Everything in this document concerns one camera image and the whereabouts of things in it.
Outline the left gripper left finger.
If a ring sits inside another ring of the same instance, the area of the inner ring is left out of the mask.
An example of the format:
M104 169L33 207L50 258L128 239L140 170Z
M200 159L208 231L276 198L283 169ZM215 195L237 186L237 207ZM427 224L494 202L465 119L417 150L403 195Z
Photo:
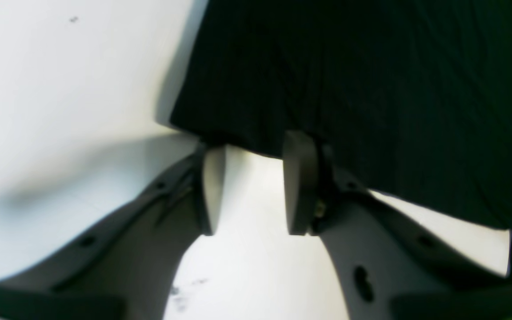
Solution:
M199 143L135 199L0 280L2 320L160 320L187 249L215 234L225 146Z

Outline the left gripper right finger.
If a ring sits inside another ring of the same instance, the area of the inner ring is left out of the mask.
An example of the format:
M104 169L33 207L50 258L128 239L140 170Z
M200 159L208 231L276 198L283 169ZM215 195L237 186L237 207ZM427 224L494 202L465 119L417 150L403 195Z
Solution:
M512 280L378 200L322 139L283 141L287 229L318 236L352 320L512 320Z

